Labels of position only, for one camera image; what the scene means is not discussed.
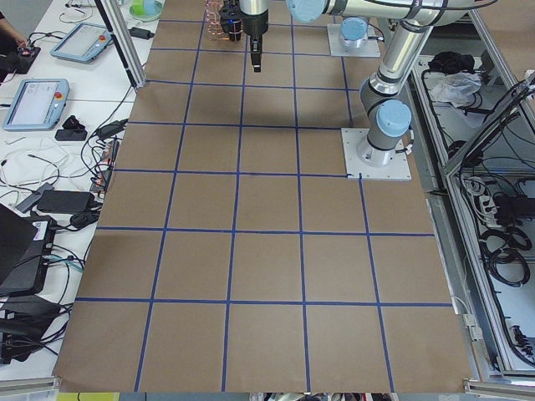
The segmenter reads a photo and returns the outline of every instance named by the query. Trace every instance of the grid square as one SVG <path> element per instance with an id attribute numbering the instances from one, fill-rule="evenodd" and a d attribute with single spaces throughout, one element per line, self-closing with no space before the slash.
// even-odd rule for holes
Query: grid square
<path id="1" fill-rule="evenodd" d="M 239 124 L 242 88 L 195 85 L 191 92 L 188 123 Z"/>
<path id="2" fill-rule="evenodd" d="M 329 56 L 329 36 L 327 27 L 293 27 L 293 42 L 295 53 L 322 54 Z"/>
<path id="3" fill-rule="evenodd" d="M 382 302 L 451 302 L 434 237 L 373 237 Z"/>
<path id="4" fill-rule="evenodd" d="M 462 392 L 471 370 L 451 307 L 383 307 L 383 320 L 396 392 Z"/>
<path id="5" fill-rule="evenodd" d="M 238 42 L 228 40 L 228 36 L 224 37 L 223 39 L 214 39 L 214 37 L 207 32 L 207 28 L 205 27 L 201 38 L 201 51 L 211 50 L 223 53 L 236 52 L 244 54 L 245 45 L 247 43 L 247 40 L 244 39 L 245 37 Z"/>
<path id="6" fill-rule="evenodd" d="M 177 19 L 181 21 L 202 21 L 204 18 L 203 0 L 180 0 L 166 2 L 161 12 L 161 19 Z"/>
<path id="7" fill-rule="evenodd" d="M 236 171 L 238 135 L 238 127 L 188 125 L 180 170 Z"/>
<path id="8" fill-rule="evenodd" d="M 360 89 L 364 81 L 366 81 L 372 73 L 377 71 L 380 64 L 381 58 L 344 58 L 348 87 L 350 89 Z"/>
<path id="9" fill-rule="evenodd" d="M 111 177 L 99 225 L 163 227 L 172 181 L 173 174 L 116 171 Z"/>
<path id="10" fill-rule="evenodd" d="M 295 174 L 295 129 L 244 128 L 240 170 Z"/>
<path id="11" fill-rule="evenodd" d="M 230 252 L 230 234 L 168 232 L 156 296 L 226 299 Z"/>
<path id="12" fill-rule="evenodd" d="M 297 99 L 299 127 L 342 128 L 350 124 L 344 90 L 298 89 Z"/>
<path id="13" fill-rule="evenodd" d="M 78 296 L 149 298 L 160 245 L 159 231 L 96 231 Z"/>
<path id="14" fill-rule="evenodd" d="M 195 73 L 198 84 L 243 83 L 242 53 L 200 52 Z"/>
<path id="15" fill-rule="evenodd" d="M 245 83 L 247 85 L 284 86 L 293 88 L 292 55 L 272 53 L 263 54 L 262 72 L 260 74 L 255 73 L 249 68 L 249 65 L 247 65 Z"/>
<path id="16" fill-rule="evenodd" d="M 152 50 L 145 71 L 153 80 L 190 83 L 196 52 L 192 50 Z"/>
<path id="17" fill-rule="evenodd" d="M 306 391 L 302 307 L 232 305 L 230 319 L 226 391 Z"/>
<path id="18" fill-rule="evenodd" d="M 339 130 L 300 129 L 299 152 L 301 173 L 345 175 Z"/>
<path id="19" fill-rule="evenodd" d="M 433 233 L 417 176 L 404 182 L 365 181 L 364 197 L 371 232 Z"/>
<path id="20" fill-rule="evenodd" d="M 181 125 L 130 124 L 119 147 L 118 169 L 174 170 Z"/>
<path id="21" fill-rule="evenodd" d="M 301 301 L 302 298 L 299 235 L 236 235 L 232 299 Z"/>
<path id="22" fill-rule="evenodd" d="M 308 301 L 375 302 L 364 236 L 305 236 Z"/>
<path id="23" fill-rule="evenodd" d="M 345 88 L 340 57 L 295 56 L 295 74 L 298 88 Z"/>
<path id="24" fill-rule="evenodd" d="M 149 82 L 135 97 L 130 121 L 181 124 L 189 93 L 189 84 Z"/>
<path id="25" fill-rule="evenodd" d="M 220 391 L 224 334 L 224 305 L 155 304 L 140 391 Z"/>
<path id="26" fill-rule="evenodd" d="M 133 392 L 148 310 L 148 303 L 77 301 L 53 369 L 61 391 Z"/>
<path id="27" fill-rule="evenodd" d="M 269 23 L 271 26 L 274 24 L 290 25 L 292 23 L 292 14 L 288 11 L 285 2 L 269 1 Z"/>
<path id="28" fill-rule="evenodd" d="M 199 45 L 202 23 L 158 22 L 158 33 L 152 48 L 181 48 L 196 50 Z"/>
<path id="29" fill-rule="evenodd" d="M 292 27 L 272 25 L 263 40 L 264 53 L 292 53 Z"/>
<path id="30" fill-rule="evenodd" d="M 298 183 L 295 177 L 243 175 L 239 195 L 239 230 L 299 229 Z"/>
<path id="31" fill-rule="evenodd" d="M 169 227 L 230 230 L 236 176 L 179 174 Z"/>
<path id="32" fill-rule="evenodd" d="M 364 232 L 359 187 L 345 178 L 303 177 L 305 231 Z"/>
<path id="33" fill-rule="evenodd" d="M 245 88 L 245 125 L 295 126 L 293 89 Z"/>
<path id="34" fill-rule="evenodd" d="M 314 392 L 390 392 L 376 307 L 307 307 L 307 323 Z"/>

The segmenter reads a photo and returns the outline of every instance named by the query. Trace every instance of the person's hand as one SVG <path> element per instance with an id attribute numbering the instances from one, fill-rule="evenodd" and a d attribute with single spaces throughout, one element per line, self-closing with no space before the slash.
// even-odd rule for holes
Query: person's hand
<path id="1" fill-rule="evenodd" d="M 27 40 L 23 35 L 21 35 L 20 33 L 17 33 L 13 39 L 15 40 L 15 43 L 17 44 L 17 46 L 19 46 L 20 48 L 26 46 L 26 43 L 27 43 L 27 41 L 28 41 L 28 40 Z"/>

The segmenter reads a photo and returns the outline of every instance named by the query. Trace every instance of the black device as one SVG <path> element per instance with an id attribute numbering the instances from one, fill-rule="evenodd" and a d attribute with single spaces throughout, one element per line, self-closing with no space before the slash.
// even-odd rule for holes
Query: black device
<path id="1" fill-rule="evenodd" d="M 508 226 L 517 219 L 535 217 L 535 198 L 496 195 L 494 203 L 498 209 L 494 216 L 500 226 Z"/>
<path id="2" fill-rule="evenodd" d="M 132 38 L 139 38 L 139 39 L 147 39 L 147 40 L 149 40 L 150 38 L 154 37 L 154 34 L 148 29 L 132 27 L 132 28 L 130 28 L 130 36 Z"/>
<path id="3" fill-rule="evenodd" d="M 87 138 L 87 131 L 85 129 L 58 129 L 54 138 L 57 141 L 85 140 Z"/>
<path id="4" fill-rule="evenodd" d="M 94 202 L 90 192 L 73 190 L 46 190 L 37 204 L 44 213 L 64 213 L 73 215 L 88 210 Z"/>
<path id="5" fill-rule="evenodd" d="M 43 192 L 53 189 L 54 187 L 52 185 L 50 185 L 48 182 L 45 182 L 34 192 L 28 195 L 28 197 L 22 200 L 18 205 L 16 205 L 15 208 L 22 213 L 28 213 L 30 209 L 37 205 L 37 202 L 39 202 L 39 199 L 41 199 L 41 196 L 43 196 Z"/>
<path id="6" fill-rule="evenodd" d="M 33 241 L 37 228 L 0 204 L 0 282 L 12 272 Z"/>
<path id="7" fill-rule="evenodd" d="M 48 263 L 43 256 L 49 255 L 54 243 L 56 221 L 50 216 L 18 217 L 37 229 L 28 249 L 13 265 L 12 271 L 0 284 L 0 296 L 22 296 L 43 290 Z"/>
<path id="8" fill-rule="evenodd" d="M 119 132 L 124 131 L 126 123 L 128 123 L 128 119 L 116 120 L 98 128 L 95 133 L 100 140 L 107 140 Z"/>
<path id="9" fill-rule="evenodd" d="M 40 51 L 41 48 L 31 47 L 0 55 L 0 69 L 10 74 L 27 74 Z"/>
<path id="10" fill-rule="evenodd" d="M 38 343 L 58 314 L 59 306 L 41 297 L 10 297 L 0 309 L 0 363 L 23 362 L 41 349 Z"/>

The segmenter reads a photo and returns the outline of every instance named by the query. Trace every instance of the black monitor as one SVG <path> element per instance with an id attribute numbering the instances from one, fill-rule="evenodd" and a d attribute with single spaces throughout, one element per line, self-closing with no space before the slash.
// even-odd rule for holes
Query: black monitor
<path id="1" fill-rule="evenodd" d="M 30 221 L 0 204 L 0 283 L 20 263 L 37 232 Z"/>

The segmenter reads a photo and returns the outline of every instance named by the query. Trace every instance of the power adapter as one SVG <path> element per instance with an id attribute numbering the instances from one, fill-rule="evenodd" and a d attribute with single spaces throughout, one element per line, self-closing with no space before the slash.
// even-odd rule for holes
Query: power adapter
<path id="1" fill-rule="evenodd" d="M 122 119 L 121 121 L 116 120 L 113 123 L 98 128 L 95 132 L 100 140 L 107 140 L 123 131 L 127 122 L 128 119 Z"/>
<path id="2" fill-rule="evenodd" d="M 139 39 L 147 39 L 147 40 L 149 40 L 150 38 L 154 37 L 154 34 L 151 31 L 149 31 L 148 29 L 133 27 L 133 28 L 130 28 L 130 36 L 132 38 L 139 38 Z"/>
<path id="3" fill-rule="evenodd" d="M 78 230 L 81 230 L 90 224 L 99 220 L 100 212 L 98 211 L 85 211 L 71 216 L 70 225 Z"/>

